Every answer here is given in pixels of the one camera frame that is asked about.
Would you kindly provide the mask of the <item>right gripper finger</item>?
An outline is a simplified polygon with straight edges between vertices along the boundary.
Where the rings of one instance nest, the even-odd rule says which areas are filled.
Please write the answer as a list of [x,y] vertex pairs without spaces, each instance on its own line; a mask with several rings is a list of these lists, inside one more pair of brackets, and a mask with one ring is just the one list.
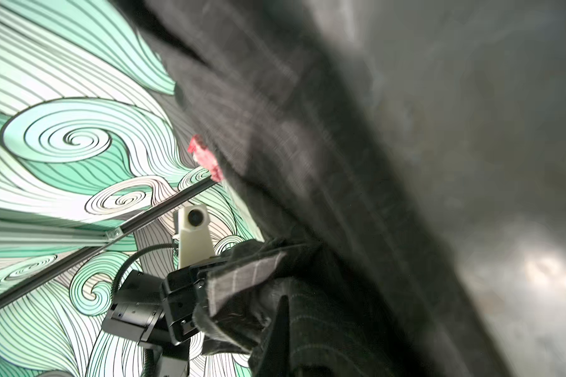
[[289,350],[289,299],[283,296],[268,328],[263,357],[259,363],[259,376],[288,376]]

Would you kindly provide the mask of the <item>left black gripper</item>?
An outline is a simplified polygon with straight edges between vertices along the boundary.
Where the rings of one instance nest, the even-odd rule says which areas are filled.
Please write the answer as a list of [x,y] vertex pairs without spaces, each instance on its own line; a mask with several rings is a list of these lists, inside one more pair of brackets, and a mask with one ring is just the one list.
[[102,330],[135,342],[146,352],[145,376],[188,376],[190,339],[198,333],[193,311],[205,297],[207,274],[226,264],[223,256],[171,272],[164,279],[125,262],[113,281]]

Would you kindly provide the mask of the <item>dark pinstriped long sleeve shirt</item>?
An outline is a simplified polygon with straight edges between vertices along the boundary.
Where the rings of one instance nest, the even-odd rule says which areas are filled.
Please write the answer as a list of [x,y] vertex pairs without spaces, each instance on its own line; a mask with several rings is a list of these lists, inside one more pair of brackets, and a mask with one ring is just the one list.
[[259,375],[289,299],[288,376],[508,376],[298,1],[117,1],[264,241],[207,277],[206,354]]

